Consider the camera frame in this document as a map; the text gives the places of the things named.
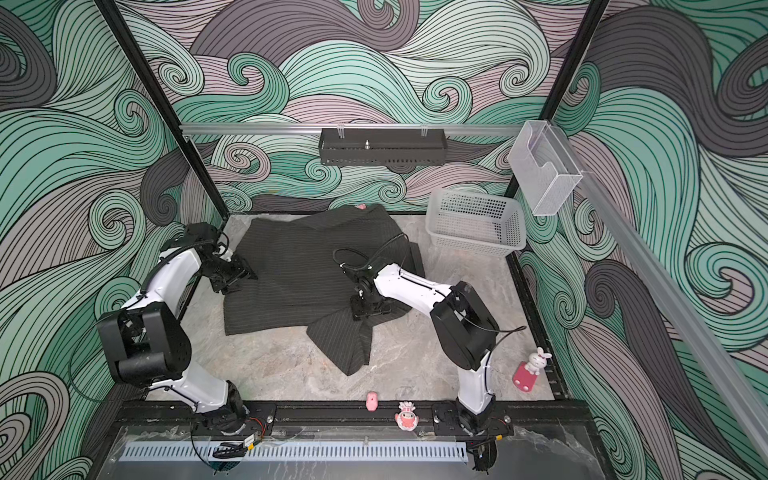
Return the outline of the dark grey striped shirt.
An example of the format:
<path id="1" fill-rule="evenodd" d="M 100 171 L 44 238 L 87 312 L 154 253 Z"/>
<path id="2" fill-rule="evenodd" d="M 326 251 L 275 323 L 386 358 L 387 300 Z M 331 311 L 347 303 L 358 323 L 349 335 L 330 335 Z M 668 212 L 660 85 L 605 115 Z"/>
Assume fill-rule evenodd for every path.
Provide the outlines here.
<path id="1" fill-rule="evenodd" d="M 417 244 L 380 205 L 345 206 L 294 220 L 255 218 L 236 253 L 257 275 L 224 299 L 227 335 L 300 326 L 345 375 L 370 361 L 373 329 L 398 319 L 409 308 L 393 304 L 388 315 L 354 321 L 350 297 L 355 284 L 340 265 L 365 264 L 378 253 L 405 270 L 424 271 Z"/>

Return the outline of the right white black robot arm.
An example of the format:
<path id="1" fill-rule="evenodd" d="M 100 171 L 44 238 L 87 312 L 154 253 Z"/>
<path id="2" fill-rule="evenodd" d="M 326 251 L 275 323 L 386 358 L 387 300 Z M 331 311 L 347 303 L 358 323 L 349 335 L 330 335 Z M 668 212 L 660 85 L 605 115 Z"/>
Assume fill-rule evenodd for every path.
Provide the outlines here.
<path id="1" fill-rule="evenodd" d="M 501 329 L 475 289 L 464 281 L 436 283 L 379 260 L 341 269 L 355 283 L 356 318 L 367 319 L 399 302 L 431 320 L 443 353 L 458 369 L 459 423 L 471 435 L 483 433 L 496 400 L 488 368 Z"/>

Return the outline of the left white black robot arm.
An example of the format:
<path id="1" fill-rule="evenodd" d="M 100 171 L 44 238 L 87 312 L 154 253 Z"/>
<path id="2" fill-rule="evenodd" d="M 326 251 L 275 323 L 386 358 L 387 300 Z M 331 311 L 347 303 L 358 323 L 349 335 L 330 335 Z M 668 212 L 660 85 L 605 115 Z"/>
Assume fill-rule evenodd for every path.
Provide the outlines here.
<path id="1" fill-rule="evenodd" d="M 207 425 L 232 434 L 248 410 L 233 382 L 219 379 L 192 359 L 192 345 L 181 325 L 183 297 L 195 277 L 209 280 L 227 295 L 256 277 L 229 247 L 229 239 L 208 223 L 190 224 L 166 241 L 131 300 L 99 318 L 96 331 L 112 379 L 178 396 Z"/>

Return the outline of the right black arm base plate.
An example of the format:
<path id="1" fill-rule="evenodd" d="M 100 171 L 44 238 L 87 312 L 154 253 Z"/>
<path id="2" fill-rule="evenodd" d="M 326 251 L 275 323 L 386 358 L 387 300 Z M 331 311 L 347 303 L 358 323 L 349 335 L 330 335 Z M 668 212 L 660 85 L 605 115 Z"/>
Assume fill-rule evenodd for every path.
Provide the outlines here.
<path id="1" fill-rule="evenodd" d="M 481 413 L 472 413 L 458 400 L 440 401 L 431 406 L 432 424 L 439 436 L 485 438 L 511 434 L 509 402 L 493 400 Z"/>

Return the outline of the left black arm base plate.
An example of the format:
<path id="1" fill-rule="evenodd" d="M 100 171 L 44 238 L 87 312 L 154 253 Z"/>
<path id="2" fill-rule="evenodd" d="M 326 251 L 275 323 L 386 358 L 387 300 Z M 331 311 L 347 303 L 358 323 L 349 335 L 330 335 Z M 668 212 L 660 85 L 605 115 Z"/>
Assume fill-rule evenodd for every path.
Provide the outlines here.
<path id="1" fill-rule="evenodd" d="M 224 437 L 257 436 L 271 432 L 277 405 L 273 402 L 246 401 L 245 414 L 239 416 L 227 407 L 207 413 L 193 415 L 196 429 L 206 435 Z"/>

